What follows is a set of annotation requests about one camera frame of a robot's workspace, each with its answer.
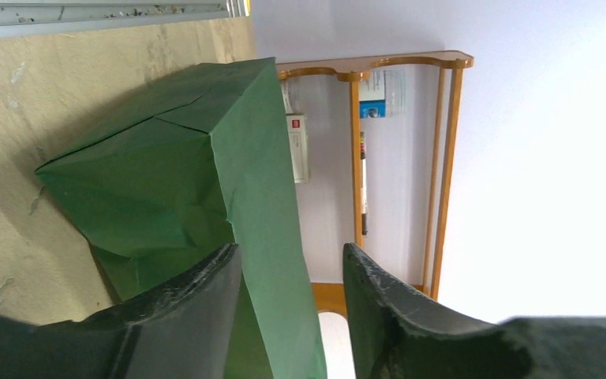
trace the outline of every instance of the green paper bag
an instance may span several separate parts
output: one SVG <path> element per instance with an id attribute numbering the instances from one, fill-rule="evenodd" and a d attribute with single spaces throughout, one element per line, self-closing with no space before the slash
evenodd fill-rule
<path id="1" fill-rule="evenodd" d="M 326 377 L 275 60 L 165 77 L 36 174 L 121 299 L 243 251 L 225 377 Z"/>

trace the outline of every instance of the wooden shelf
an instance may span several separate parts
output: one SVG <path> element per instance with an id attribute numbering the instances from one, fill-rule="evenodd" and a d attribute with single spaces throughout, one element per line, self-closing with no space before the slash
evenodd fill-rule
<path id="1" fill-rule="evenodd" d="M 397 65 L 429 65 L 441 69 L 468 69 L 474 58 L 461 51 L 430 51 L 427 53 L 377 55 L 361 58 L 329 59 L 282 63 L 278 65 L 281 81 L 308 75 L 335 75 L 339 81 L 365 81 L 373 69 Z"/>
<path id="2" fill-rule="evenodd" d="M 471 55 L 462 53 L 461 51 L 450 50 L 278 64 L 278 75 L 281 81 L 285 81 L 292 77 L 303 77 L 308 75 L 330 75 L 335 76 L 339 81 L 349 82 L 350 84 L 350 134 L 348 137 L 352 144 L 353 228 L 354 241 L 360 247 L 363 247 L 363 235 L 361 233 L 361 118 L 359 115 L 359 82 L 369 79 L 371 71 L 381 67 L 428 65 L 440 68 L 436 101 L 436 122 L 433 126 L 435 130 L 433 156 L 437 157 L 438 151 L 443 151 L 441 168 L 442 179 L 438 189 L 436 183 L 437 178 L 440 176 L 440 169 L 438 168 L 438 159 L 433 159 L 433 165 L 431 167 L 431 187 L 428 199 L 425 256 L 423 262 L 424 284 L 421 287 L 421 291 L 434 300 L 437 300 L 438 290 L 440 288 L 443 244 L 447 226 L 447 210 L 451 187 L 451 172 L 454 162 L 456 130 L 458 126 L 458 109 L 461 101 L 463 70 L 473 67 L 474 60 L 475 59 Z M 446 70 L 451 71 L 451 81 L 449 86 L 449 101 L 447 102 L 447 109 L 444 110 Z M 445 111 L 447 112 L 447 124 L 446 132 L 443 134 L 442 124 L 443 113 Z M 441 135 L 445 136 L 444 141 L 440 141 Z M 323 290 L 319 286 L 314 288 L 315 295 L 318 299 L 318 306 L 322 308 L 330 307 L 329 304 L 337 305 L 337 298 L 342 295 L 342 292 L 337 287 L 331 288 L 326 286 L 323 287 Z M 336 300 L 333 302 L 326 301 L 320 303 L 320 298 L 334 298 Z M 341 308 L 338 308 L 337 306 L 334 307 L 337 309 L 332 309 L 333 311 L 342 314 Z"/>

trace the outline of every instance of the curved wooden edge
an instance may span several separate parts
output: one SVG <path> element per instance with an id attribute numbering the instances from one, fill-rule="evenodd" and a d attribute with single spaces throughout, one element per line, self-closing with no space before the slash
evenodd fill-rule
<path id="1" fill-rule="evenodd" d="M 413 285 L 418 291 L 424 286 Z M 345 302 L 345 286 L 342 283 L 312 283 L 315 295 L 317 313 L 333 312 L 347 319 L 347 303 Z"/>
<path id="2" fill-rule="evenodd" d="M 372 69 L 397 65 L 429 65 L 442 69 L 468 69 L 475 58 L 457 50 L 425 53 L 379 55 L 374 57 L 329 59 L 323 61 L 281 63 L 277 65 L 281 81 L 308 75 L 332 75 L 339 81 L 365 81 Z"/>

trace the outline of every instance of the white object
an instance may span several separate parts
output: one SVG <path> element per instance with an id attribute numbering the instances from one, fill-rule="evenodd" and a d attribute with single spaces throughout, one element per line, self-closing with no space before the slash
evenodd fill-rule
<path id="1" fill-rule="evenodd" d="M 289 131 L 291 164 L 294 169 L 294 183 L 310 181 L 308 165 L 308 132 L 305 128 L 304 114 L 288 114 L 286 127 Z"/>

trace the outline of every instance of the white wall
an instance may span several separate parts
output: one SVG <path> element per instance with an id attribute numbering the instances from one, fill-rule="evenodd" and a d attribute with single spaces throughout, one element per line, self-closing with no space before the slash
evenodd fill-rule
<path id="1" fill-rule="evenodd" d="M 281 62 L 441 48 L 475 55 L 464 80 L 440 301 L 487 321 L 606 314 L 606 0 L 253 0 L 252 15 L 260 55 Z M 320 148 L 313 159 L 346 159 L 349 145 L 341 147 Z M 376 155 L 393 146 L 368 148 Z M 369 177 L 395 163 L 382 164 Z M 346 174 L 325 180 L 349 191 Z M 379 181 L 369 191 L 394 185 L 413 184 Z M 340 222 L 348 214 L 333 220 L 329 243 L 306 230 L 328 225 L 310 212 L 332 201 L 300 203 L 314 280 L 339 280 L 334 243 L 351 238 Z M 372 222 L 393 226 L 397 239 L 413 229 L 389 215 Z M 402 261 L 385 246 L 372 247 L 389 256 L 381 264 Z"/>

